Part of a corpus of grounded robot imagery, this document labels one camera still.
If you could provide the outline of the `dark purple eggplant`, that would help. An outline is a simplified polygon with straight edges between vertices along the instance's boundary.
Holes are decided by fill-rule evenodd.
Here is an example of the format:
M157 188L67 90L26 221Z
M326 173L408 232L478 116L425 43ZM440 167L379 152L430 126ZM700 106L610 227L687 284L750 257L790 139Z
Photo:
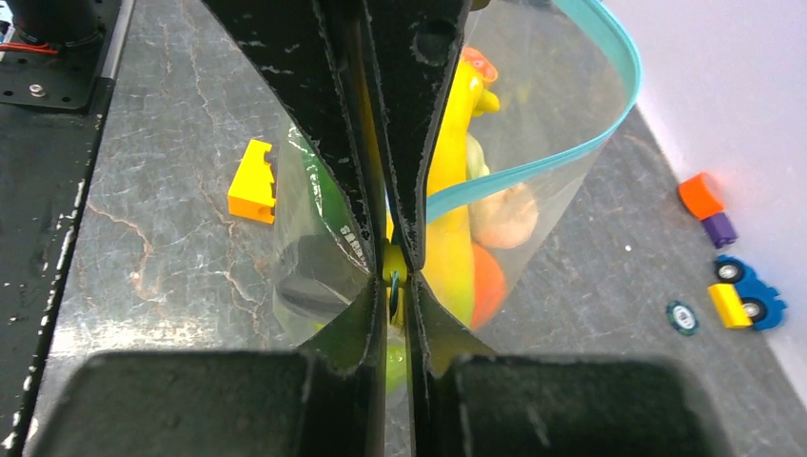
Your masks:
M328 235L308 234L280 250L271 266L274 289L290 310L329 320L365 286L367 273Z

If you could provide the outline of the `clear zip top bag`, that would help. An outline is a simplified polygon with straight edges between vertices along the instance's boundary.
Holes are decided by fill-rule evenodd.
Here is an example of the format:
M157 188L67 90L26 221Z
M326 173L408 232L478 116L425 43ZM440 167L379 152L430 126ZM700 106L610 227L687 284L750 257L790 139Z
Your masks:
M497 1L472 15L426 180L423 274L482 327L634 103L636 48L598 1ZM278 154L274 311L311 338L367 274L349 209L296 127Z

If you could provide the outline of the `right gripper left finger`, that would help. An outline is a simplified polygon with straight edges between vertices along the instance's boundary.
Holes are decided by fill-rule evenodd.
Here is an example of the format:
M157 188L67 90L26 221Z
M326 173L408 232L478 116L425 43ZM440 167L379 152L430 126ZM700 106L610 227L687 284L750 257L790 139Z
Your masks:
M380 456L386 292L293 350L117 351L72 376L36 456Z

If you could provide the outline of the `blue toy car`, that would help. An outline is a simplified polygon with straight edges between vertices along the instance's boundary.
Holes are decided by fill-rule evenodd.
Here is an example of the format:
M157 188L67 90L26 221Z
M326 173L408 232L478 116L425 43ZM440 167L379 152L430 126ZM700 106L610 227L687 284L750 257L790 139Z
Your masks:
M754 330L773 329L784 321L788 305L780 298L779 290L759 279L750 265L721 254L714 261L714 273L719 282L734 287Z

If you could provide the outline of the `yellow lego brick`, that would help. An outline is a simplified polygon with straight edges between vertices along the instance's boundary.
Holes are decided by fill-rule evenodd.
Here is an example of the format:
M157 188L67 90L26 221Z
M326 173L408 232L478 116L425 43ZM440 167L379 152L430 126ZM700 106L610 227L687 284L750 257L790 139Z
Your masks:
M715 283L707 291L725 328L749 328L752 325L733 285Z

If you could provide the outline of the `orange cheese wedge toy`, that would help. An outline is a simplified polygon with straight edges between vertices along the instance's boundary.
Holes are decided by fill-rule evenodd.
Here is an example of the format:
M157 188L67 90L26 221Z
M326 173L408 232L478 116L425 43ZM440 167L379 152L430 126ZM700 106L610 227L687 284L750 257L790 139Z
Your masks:
M248 142L226 195L230 215L265 224L274 223L275 176L267 160L271 149L271 144L258 139Z

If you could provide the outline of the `purple block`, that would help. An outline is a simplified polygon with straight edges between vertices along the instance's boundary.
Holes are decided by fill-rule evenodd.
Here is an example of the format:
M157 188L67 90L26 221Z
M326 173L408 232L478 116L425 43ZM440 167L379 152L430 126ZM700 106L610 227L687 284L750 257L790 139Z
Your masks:
M700 221L701 226L716 249L726 248L734 244L738 234L730 218L724 212L718 212Z

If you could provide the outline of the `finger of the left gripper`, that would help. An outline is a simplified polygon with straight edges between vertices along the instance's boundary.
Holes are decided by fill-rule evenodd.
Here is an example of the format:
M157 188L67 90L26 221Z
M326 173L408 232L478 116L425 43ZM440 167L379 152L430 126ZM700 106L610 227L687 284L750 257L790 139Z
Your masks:
M425 181L469 12L467 1L365 4L365 78L392 220L411 270L424 265Z
M359 104L355 1L207 1L207 9L260 73L314 149L379 265L379 199Z

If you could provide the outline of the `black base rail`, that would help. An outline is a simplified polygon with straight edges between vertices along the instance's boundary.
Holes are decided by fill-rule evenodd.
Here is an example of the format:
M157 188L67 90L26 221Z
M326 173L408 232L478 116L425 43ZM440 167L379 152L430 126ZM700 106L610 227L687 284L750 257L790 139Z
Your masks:
M1 452L33 420L134 5L91 3L83 49L1 42Z

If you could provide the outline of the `beige garlic bulb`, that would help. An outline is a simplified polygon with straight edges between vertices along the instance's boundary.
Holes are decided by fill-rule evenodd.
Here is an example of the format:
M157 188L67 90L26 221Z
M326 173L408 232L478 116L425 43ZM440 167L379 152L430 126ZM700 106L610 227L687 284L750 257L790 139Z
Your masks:
M469 207L471 234L486 248L512 249L532 236L539 208L526 184L488 195Z

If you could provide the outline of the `yellow banana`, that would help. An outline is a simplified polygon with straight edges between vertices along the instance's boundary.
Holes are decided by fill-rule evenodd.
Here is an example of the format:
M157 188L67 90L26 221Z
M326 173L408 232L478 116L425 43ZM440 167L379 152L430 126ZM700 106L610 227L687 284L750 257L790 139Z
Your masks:
M468 180L467 135L472 118L499 109L499 98L485 87L482 74L460 59L426 177L422 274L439 304L466 326L471 324L474 307L469 209L467 205L447 204L441 192Z

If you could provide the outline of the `orange green mango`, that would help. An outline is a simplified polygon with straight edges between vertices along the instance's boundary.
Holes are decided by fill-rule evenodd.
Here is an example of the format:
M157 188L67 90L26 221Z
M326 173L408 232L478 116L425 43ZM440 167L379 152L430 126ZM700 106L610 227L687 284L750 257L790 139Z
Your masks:
M508 291L507 279L497 259L484 247L473 243L474 307L471 328L487 324L501 309Z

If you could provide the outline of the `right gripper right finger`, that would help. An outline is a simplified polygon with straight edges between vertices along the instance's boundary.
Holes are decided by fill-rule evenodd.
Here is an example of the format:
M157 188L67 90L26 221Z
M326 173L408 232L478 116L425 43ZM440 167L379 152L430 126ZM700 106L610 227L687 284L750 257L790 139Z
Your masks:
M506 354L406 291L412 451L417 456L728 456L694 374L640 354Z

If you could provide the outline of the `small round black cap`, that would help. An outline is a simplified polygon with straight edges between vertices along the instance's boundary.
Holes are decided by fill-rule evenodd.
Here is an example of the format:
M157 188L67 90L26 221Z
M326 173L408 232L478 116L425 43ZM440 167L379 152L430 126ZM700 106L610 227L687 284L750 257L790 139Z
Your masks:
M665 314L670 326L679 334L692 336L699 330L696 313L685 303L675 300L665 307Z

